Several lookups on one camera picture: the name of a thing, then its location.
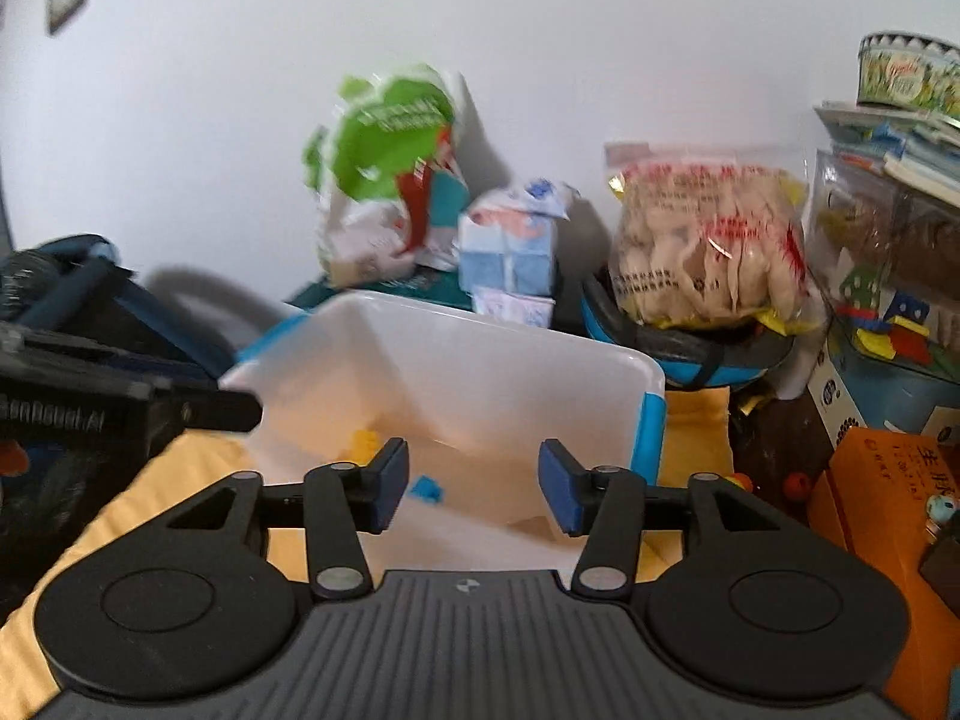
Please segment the yellow toy brick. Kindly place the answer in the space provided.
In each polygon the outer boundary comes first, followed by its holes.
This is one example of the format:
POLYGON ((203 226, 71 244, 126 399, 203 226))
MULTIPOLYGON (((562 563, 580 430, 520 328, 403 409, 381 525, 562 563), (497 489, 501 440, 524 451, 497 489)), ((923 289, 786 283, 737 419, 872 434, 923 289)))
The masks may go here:
POLYGON ((347 449, 338 456, 338 461, 348 461, 356 466, 370 465, 381 450, 381 436, 374 429, 358 429, 350 437, 347 449))

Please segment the blue toy brick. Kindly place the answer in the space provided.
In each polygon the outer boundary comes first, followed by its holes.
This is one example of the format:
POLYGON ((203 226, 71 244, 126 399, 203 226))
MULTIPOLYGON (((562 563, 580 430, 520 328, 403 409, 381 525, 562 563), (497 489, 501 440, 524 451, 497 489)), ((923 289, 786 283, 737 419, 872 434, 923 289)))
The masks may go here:
POLYGON ((410 486, 409 495, 427 504, 439 505, 444 500, 444 488, 431 476, 420 475, 410 486))

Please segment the yellow cloth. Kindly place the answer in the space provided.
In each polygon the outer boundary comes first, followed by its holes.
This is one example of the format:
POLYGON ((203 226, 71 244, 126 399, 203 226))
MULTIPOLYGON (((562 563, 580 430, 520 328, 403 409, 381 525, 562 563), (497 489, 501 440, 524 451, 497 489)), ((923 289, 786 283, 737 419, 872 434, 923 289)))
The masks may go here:
MULTIPOLYGON (((727 394, 670 394, 661 481, 682 486, 692 473, 726 475, 732 470, 727 440, 727 394)), ((39 595, 59 573, 137 525, 179 504, 229 473, 251 470, 254 459, 238 439, 189 434, 146 465, 132 486, 106 505, 80 536, 60 551, 52 567, 34 583, 20 608, 2 626, 2 715, 28 718, 47 704, 57 686, 44 663, 32 625, 39 595)), ((382 536, 368 536, 364 551, 376 575, 387 567, 404 569, 524 569, 556 567, 563 577, 573 569, 576 544, 550 531, 543 515, 524 517, 507 527, 487 527, 457 515, 452 505, 430 505, 410 497, 382 536)))

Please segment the dark blue chair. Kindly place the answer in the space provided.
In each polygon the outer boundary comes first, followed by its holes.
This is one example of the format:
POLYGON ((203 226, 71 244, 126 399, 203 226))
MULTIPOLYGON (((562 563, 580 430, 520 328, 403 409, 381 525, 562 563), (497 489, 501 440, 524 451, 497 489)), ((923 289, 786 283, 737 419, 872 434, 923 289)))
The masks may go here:
POLYGON ((119 263, 116 247, 98 234, 5 257, 2 319, 122 349, 183 379, 215 380, 236 359, 217 332, 140 286, 119 263))

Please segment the blue black helmet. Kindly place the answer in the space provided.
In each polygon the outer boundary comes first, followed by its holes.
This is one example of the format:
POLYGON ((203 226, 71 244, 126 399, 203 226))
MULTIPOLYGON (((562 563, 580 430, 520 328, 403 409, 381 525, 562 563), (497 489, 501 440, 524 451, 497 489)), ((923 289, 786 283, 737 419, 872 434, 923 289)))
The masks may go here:
POLYGON ((781 366, 794 346, 793 337, 754 320, 711 330, 641 325, 615 302, 605 266, 581 283, 581 316, 590 338, 648 355, 667 387, 684 392, 747 385, 781 366))

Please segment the white plastic storage bin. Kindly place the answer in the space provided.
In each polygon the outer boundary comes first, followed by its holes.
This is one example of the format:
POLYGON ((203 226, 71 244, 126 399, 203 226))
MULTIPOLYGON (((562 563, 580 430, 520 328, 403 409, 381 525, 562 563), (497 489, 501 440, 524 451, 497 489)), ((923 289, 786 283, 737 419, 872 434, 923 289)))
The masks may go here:
POLYGON ((270 484, 347 458, 364 429, 407 441, 410 476, 441 497, 409 491, 387 532, 363 536, 373 574, 571 574, 581 544, 540 494, 544 440, 561 440, 587 468, 659 476, 665 380, 652 359, 464 310, 343 294, 275 328, 221 383, 262 401, 245 447, 270 484))

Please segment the red ball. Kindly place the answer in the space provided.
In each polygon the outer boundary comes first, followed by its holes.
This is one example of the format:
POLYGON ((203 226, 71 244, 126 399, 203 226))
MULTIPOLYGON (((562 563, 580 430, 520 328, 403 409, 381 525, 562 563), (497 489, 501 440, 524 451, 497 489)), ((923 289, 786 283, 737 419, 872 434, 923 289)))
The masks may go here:
POLYGON ((786 499, 797 504, 809 500, 813 487, 811 477, 802 472, 791 472, 782 480, 782 494, 786 499))

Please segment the small white wipes packet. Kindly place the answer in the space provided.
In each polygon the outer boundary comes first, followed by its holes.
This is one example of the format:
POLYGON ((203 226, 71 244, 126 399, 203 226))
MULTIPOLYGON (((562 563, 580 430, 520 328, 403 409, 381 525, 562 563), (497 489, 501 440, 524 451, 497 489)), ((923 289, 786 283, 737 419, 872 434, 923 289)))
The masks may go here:
POLYGON ((506 293, 500 289, 478 288, 472 294, 473 312, 501 323, 548 328, 555 301, 551 298, 506 293))

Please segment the orange cardboard box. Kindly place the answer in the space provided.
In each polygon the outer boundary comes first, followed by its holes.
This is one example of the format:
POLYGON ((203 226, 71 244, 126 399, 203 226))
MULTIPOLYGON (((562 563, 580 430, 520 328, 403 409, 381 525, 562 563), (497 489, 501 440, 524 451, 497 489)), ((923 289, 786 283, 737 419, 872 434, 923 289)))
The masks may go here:
POLYGON ((807 504, 811 530, 871 564, 905 595, 910 633, 885 694, 914 718, 946 715, 958 665, 958 617, 919 573, 929 548, 926 504, 936 494, 958 494, 955 447, 851 427, 807 504))

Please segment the clear bag of crackers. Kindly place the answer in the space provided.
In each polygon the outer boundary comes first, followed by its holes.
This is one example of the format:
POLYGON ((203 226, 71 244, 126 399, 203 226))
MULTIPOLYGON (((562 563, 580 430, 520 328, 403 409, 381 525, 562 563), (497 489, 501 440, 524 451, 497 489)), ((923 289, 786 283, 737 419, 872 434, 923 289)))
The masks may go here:
POLYGON ((608 274, 631 320, 658 330, 756 320, 785 337, 822 325, 799 149, 613 142, 605 167, 620 202, 608 274))

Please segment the light blue tissue pack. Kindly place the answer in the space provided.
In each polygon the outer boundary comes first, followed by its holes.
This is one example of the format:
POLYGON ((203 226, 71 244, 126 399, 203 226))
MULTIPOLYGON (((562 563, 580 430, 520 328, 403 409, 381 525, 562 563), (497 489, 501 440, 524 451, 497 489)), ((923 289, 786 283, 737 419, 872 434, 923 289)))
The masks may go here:
POLYGON ((546 298, 555 286, 558 223, 578 192, 564 182, 530 179, 478 197, 457 226, 459 286, 546 298))

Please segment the green white snack bag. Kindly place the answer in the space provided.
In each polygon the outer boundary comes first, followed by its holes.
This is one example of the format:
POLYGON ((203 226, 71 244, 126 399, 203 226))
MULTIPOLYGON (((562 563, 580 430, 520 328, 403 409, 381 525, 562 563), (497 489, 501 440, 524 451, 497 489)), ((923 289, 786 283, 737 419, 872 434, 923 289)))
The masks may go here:
POLYGON ((320 270, 332 288, 454 271, 470 200, 457 161, 466 87, 427 64, 347 76, 327 127, 302 153, 317 203, 320 270))

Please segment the clear bag of puzzle toys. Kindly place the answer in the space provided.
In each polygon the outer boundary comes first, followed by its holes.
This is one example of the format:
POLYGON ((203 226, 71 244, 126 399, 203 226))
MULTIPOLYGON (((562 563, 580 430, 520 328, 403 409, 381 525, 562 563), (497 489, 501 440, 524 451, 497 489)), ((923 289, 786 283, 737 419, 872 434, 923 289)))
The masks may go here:
POLYGON ((859 353, 958 379, 955 206, 820 151, 805 247, 859 353))

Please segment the stack of books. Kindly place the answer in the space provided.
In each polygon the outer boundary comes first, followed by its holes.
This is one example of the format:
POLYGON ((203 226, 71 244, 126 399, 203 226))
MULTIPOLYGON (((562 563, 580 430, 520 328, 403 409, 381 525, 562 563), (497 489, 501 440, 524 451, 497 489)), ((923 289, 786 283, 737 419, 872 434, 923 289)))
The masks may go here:
POLYGON ((822 103, 814 110, 837 158, 957 208, 957 119, 851 103, 822 103))

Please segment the round decorated tin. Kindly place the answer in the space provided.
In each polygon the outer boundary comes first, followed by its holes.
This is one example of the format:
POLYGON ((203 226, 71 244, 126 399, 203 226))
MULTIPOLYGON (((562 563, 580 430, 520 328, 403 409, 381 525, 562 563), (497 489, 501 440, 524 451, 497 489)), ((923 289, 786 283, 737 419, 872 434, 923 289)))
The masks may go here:
POLYGON ((911 32, 873 32, 857 51, 857 102, 957 119, 960 49, 911 32))

